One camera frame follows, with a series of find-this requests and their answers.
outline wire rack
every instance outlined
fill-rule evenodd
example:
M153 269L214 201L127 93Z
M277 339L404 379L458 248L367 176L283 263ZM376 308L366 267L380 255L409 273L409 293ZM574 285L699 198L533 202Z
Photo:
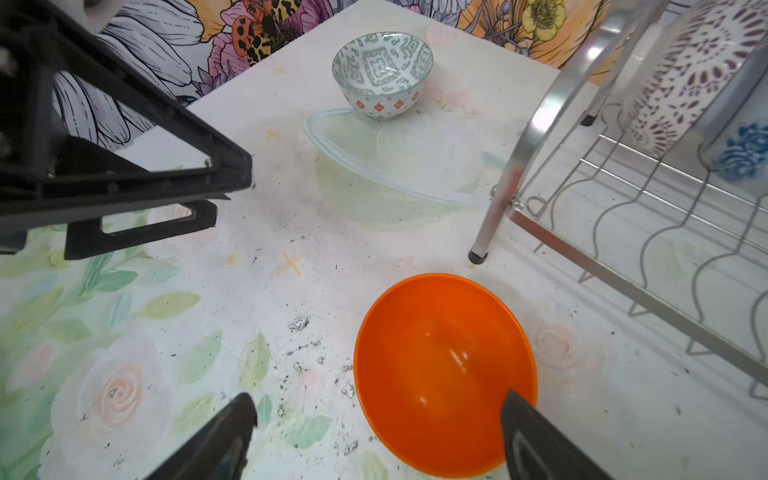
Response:
M768 210L701 159L650 157L624 143L620 105L574 126L508 212L541 244L689 337L688 355L717 354L768 399Z

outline floral wallpaper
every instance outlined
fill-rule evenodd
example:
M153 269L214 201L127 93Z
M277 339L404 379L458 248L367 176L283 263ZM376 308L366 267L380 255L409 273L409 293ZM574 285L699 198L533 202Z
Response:
M128 0L97 38L169 97L188 105L355 1ZM600 25L611 4L611 0L388 1L556 68ZM669 13L676 15L687 7L671 2ZM595 73L594 83L604 80L620 50ZM153 127L66 72L55 78L53 105L70 134L110 150Z

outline patterned ceramic bowl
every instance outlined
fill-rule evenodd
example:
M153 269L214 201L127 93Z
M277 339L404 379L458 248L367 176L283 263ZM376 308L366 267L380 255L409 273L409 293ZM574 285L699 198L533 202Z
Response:
M371 118L389 120L416 103L432 64L432 50L420 39L381 31L344 45L332 70L350 105Z
M663 157L768 31L768 0L702 0L667 27L624 101L628 143Z

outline orange bowl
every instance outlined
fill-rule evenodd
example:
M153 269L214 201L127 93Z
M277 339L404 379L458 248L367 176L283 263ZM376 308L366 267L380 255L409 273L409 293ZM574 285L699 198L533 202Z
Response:
M505 459L507 392L535 406L531 345L509 308L477 283L418 275L373 304L355 345L360 406L379 439L408 465L449 478Z

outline clear plastic lid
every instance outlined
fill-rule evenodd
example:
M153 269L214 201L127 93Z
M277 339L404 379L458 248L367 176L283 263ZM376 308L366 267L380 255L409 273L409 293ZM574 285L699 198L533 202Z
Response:
M342 167L414 197L487 207L504 161L481 149L482 126L461 111L419 108L391 121L353 110L313 115L310 140Z

